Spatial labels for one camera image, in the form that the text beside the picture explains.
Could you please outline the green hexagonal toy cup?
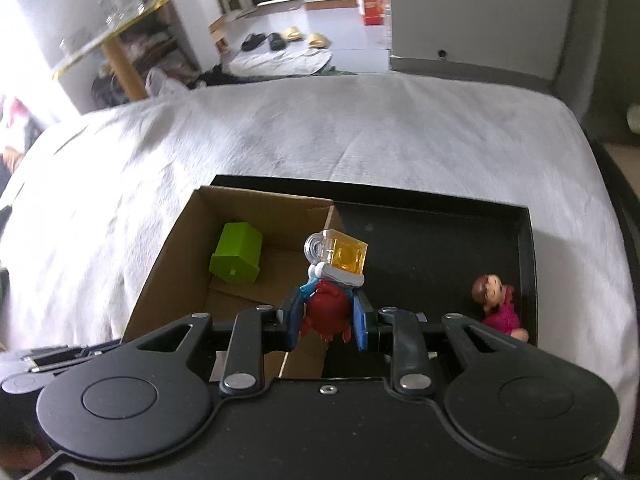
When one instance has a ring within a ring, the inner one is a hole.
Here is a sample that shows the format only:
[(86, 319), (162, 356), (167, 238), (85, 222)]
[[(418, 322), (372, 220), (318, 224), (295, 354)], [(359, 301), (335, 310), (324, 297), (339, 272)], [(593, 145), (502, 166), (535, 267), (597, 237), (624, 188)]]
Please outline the green hexagonal toy cup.
[(261, 254), (261, 232), (248, 222), (228, 222), (210, 257), (209, 272), (228, 284), (253, 284)]

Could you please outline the orange cardboard box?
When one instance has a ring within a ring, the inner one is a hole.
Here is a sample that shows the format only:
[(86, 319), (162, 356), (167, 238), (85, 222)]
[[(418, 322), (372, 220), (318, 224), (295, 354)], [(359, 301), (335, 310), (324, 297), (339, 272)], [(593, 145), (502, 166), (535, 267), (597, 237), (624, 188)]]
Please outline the orange cardboard box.
[(366, 26), (382, 26), (387, 0), (356, 0), (359, 14)]

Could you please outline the brown cardboard box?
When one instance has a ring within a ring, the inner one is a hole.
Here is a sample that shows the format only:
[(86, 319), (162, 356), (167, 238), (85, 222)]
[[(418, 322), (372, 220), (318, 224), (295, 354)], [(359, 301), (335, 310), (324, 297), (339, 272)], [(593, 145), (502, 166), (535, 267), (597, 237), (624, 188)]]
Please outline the brown cardboard box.
[(198, 188), (152, 266), (125, 341), (196, 312), (227, 322), (261, 304), (280, 307), (308, 281), (308, 236), (342, 227), (326, 198)]

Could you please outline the wooden shelf table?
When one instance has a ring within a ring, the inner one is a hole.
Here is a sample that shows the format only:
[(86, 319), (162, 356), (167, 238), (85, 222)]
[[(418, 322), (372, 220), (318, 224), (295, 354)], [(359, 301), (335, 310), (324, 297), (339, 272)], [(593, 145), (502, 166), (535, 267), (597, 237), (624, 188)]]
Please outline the wooden shelf table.
[[(143, 41), (137, 42), (139, 54), (132, 53), (131, 48), (136, 43), (126, 41), (131, 35), (130, 30), (144, 24), (157, 13), (162, 14), (155, 20), (157, 32), (144, 34)], [(200, 70), (186, 38), (180, 37), (181, 33), (174, 0), (145, 2), (121, 20), (107, 24), (80, 47), (64, 54), (62, 60), (52, 68), (51, 77), (59, 80), (81, 61), (100, 51), (126, 98), (130, 102), (145, 100), (149, 92), (146, 91), (143, 75), (169, 53), (178, 51), (192, 72)]]

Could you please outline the grey floor mat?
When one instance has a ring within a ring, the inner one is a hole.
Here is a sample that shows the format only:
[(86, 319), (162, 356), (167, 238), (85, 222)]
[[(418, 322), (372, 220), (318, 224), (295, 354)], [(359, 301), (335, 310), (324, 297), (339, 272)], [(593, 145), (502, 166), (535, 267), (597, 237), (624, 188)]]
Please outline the grey floor mat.
[(311, 76), (331, 60), (331, 51), (316, 49), (239, 54), (228, 64), (228, 72), (244, 78)]

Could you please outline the black slippers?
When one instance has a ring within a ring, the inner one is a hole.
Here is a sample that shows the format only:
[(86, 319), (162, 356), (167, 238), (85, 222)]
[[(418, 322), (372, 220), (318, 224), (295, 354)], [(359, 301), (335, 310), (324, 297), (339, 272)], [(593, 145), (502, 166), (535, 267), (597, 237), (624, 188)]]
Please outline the black slippers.
[(286, 40), (278, 32), (272, 32), (269, 35), (263, 32), (252, 32), (247, 35), (241, 44), (241, 50), (243, 52), (252, 52), (258, 49), (263, 44), (268, 44), (271, 51), (281, 51), (288, 45)]

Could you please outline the pink dress girl figurine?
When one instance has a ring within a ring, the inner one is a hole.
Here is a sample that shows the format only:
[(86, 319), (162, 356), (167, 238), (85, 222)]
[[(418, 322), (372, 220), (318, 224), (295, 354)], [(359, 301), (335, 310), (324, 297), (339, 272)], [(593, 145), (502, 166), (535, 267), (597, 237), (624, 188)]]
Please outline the pink dress girl figurine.
[(528, 331), (521, 326), (513, 303), (514, 287), (503, 284), (498, 275), (484, 274), (472, 285), (472, 299), (485, 313), (483, 323), (514, 339), (527, 342)]

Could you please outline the white fluffy blanket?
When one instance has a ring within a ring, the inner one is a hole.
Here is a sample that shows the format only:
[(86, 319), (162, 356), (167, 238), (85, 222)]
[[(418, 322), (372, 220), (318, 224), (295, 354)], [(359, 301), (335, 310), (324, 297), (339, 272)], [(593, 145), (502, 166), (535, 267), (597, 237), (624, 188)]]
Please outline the white fluffy blanket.
[(637, 307), (608, 190), (573, 113), (524, 89), (403, 74), (208, 87), (47, 128), (9, 180), (1, 237), (9, 348), (122, 336), (191, 193), (220, 174), (355, 182), (526, 206), (544, 350), (620, 401), (639, 382)]

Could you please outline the red figurine with yellow cube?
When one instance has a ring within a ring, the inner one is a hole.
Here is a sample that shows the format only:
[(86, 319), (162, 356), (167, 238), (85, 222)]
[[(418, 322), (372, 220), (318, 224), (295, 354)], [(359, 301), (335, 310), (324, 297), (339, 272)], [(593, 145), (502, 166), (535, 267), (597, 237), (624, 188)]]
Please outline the red figurine with yellow cube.
[(300, 334), (314, 330), (325, 342), (352, 339), (354, 296), (364, 284), (368, 244), (341, 231), (326, 229), (307, 237), (304, 254), (308, 281), (300, 286), (304, 315)]

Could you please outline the black square tray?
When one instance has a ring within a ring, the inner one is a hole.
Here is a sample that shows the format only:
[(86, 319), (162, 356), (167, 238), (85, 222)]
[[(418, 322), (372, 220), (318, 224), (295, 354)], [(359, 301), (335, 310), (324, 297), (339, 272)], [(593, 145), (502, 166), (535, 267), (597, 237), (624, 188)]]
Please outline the black square tray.
[(323, 342), (315, 333), (294, 352), (274, 352), (269, 363), (283, 377), (352, 378), (390, 370), (393, 334), (375, 318), (382, 307), (414, 313), (426, 348), (447, 380), (461, 366), (440, 321), (460, 313), (480, 322), (473, 282), (496, 274), (514, 286), (515, 312), (537, 340), (537, 285), (533, 231), (524, 207), (379, 186), (267, 177), (216, 177), (206, 188), (218, 223), (247, 221), (268, 238), (292, 238), (291, 276), (302, 273), (303, 237), (320, 224), (340, 226), (369, 245), (361, 298), (349, 342)]

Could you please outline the white cabinet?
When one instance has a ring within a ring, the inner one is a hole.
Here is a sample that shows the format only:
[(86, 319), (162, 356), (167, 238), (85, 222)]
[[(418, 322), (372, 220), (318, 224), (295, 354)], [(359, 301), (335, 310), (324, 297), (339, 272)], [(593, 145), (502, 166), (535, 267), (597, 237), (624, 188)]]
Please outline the white cabinet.
[(572, 0), (390, 0), (393, 70), (548, 84)]

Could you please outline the yellow slippers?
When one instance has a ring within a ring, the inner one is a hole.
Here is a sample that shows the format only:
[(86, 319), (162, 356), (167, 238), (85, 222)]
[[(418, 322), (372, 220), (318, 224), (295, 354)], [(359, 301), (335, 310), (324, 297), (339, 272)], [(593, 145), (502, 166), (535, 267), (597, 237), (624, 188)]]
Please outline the yellow slippers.
[(330, 46), (331, 41), (320, 32), (311, 32), (304, 34), (297, 26), (291, 26), (282, 32), (283, 39), (290, 44), (291, 42), (305, 41), (306, 45), (311, 49), (326, 49)]

